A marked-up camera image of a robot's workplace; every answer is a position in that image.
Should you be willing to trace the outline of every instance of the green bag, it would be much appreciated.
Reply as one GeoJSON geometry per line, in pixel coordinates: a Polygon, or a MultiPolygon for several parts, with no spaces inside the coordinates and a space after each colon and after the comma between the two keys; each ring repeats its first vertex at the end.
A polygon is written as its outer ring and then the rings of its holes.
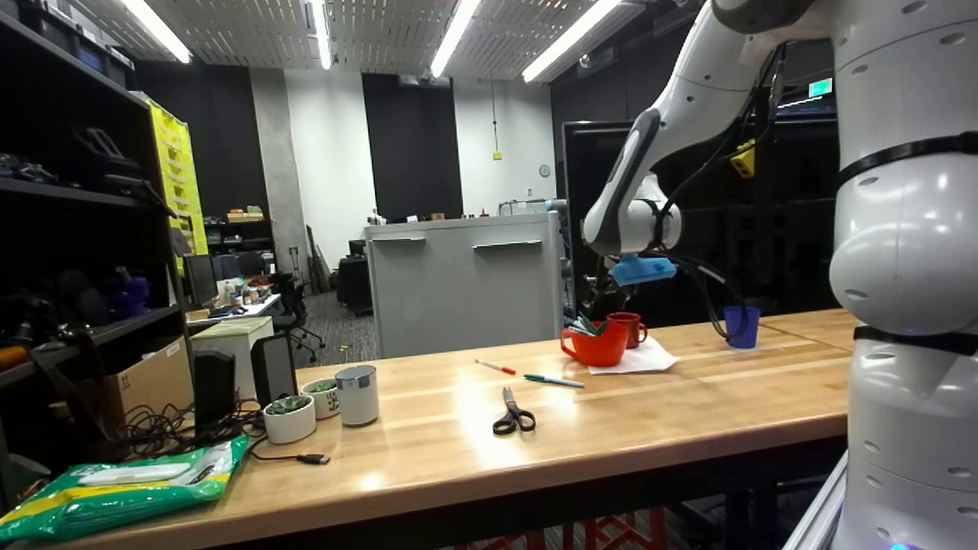
{"type": "Polygon", "coordinates": [[[224,499],[251,437],[132,465],[80,465],[0,517],[9,541],[70,541],[224,499]]]}

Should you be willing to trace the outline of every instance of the red cup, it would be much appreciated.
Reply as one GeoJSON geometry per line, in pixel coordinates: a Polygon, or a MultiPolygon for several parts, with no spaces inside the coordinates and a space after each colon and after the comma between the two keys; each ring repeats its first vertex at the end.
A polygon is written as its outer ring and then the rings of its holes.
{"type": "Polygon", "coordinates": [[[629,348],[640,348],[649,339],[649,326],[643,325],[643,316],[635,316],[635,311],[611,311],[610,325],[629,326],[629,348]]]}
{"type": "Polygon", "coordinates": [[[626,325],[610,325],[599,337],[562,329],[561,348],[587,367],[618,367],[629,343],[626,325]]]}

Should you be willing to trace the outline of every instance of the ceiling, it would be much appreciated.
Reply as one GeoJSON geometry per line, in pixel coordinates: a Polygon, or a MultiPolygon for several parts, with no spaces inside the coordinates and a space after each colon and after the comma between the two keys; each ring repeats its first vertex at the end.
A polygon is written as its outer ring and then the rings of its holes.
{"type": "MultiPolygon", "coordinates": [[[[120,0],[74,0],[135,62],[172,62],[120,0]]],[[[615,35],[654,0],[623,0],[587,38],[552,68],[615,35]]],[[[317,68],[307,0],[151,0],[197,62],[238,68],[317,68]]],[[[519,78],[594,0],[484,0],[446,76],[519,78]]],[[[333,68],[358,74],[428,74],[456,0],[327,0],[333,68]]]]}

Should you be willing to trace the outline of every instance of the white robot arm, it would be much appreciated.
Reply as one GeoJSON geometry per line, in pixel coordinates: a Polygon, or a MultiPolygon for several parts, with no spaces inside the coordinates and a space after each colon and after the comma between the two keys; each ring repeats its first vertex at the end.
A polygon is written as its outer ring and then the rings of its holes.
{"type": "Polygon", "coordinates": [[[832,290],[865,326],[832,548],[978,545],[978,2],[708,0],[585,220],[606,257],[670,251],[659,161],[725,130],[787,38],[836,45],[832,290]]]}

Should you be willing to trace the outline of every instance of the fluorescent light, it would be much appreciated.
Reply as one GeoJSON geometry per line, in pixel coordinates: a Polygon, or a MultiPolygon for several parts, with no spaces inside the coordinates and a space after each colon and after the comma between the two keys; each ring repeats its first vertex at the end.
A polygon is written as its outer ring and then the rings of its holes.
{"type": "Polygon", "coordinates": [[[325,71],[332,71],[333,68],[333,51],[332,51],[327,2],[325,0],[309,0],[309,9],[313,9],[317,65],[325,71]]]}
{"type": "Polygon", "coordinates": [[[433,62],[431,62],[431,76],[440,76],[464,32],[464,28],[470,24],[470,14],[476,13],[481,0],[460,0],[456,14],[451,20],[446,35],[440,38],[433,62]]]}
{"type": "Polygon", "coordinates": [[[182,65],[191,65],[191,49],[177,32],[151,9],[148,0],[123,0],[123,5],[148,28],[148,32],[166,45],[182,65]]]}
{"type": "Polygon", "coordinates": [[[585,32],[589,32],[620,0],[597,0],[542,57],[522,71],[522,82],[538,78],[561,54],[566,54],[585,32]]]}

